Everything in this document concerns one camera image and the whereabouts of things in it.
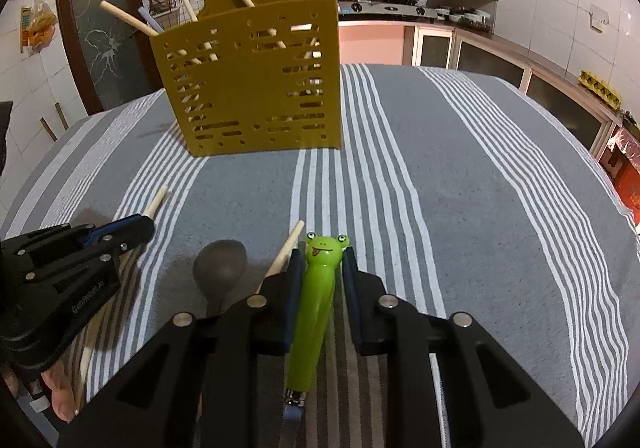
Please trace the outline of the person's left hand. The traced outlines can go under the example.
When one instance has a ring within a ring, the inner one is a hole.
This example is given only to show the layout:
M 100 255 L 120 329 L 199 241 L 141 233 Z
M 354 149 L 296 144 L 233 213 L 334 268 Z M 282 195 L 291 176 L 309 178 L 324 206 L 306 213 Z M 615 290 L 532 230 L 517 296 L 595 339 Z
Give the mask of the person's left hand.
M 14 398 L 18 396 L 20 382 L 5 363 L 1 364 L 1 374 L 6 386 Z M 43 383 L 51 390 L 51 404 L 56 416 L 66 423 L 70 423 L 76 416 L 76 402 L 70 378 L 65 374 L 62 360 L 56 361 L 48 370 L 41 373 Z

